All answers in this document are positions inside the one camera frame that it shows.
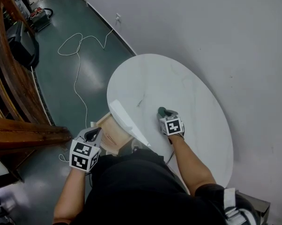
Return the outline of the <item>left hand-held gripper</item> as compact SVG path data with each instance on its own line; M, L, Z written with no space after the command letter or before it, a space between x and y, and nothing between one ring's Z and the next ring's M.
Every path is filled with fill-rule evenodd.
M100 127L90 127L82 130L78 134L78 137L81 137L86 142L91 142L92 146L72 140L69 153L69 166L84 172L90 172L98 162L101 153L99 147L102 134L103 131Z

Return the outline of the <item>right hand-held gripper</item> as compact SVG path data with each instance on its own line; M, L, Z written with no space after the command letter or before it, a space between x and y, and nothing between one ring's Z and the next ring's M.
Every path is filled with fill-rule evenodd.
M176 135L184 138L184 124L176 111L164 110L165 115L157 114L160 130L166 136Z

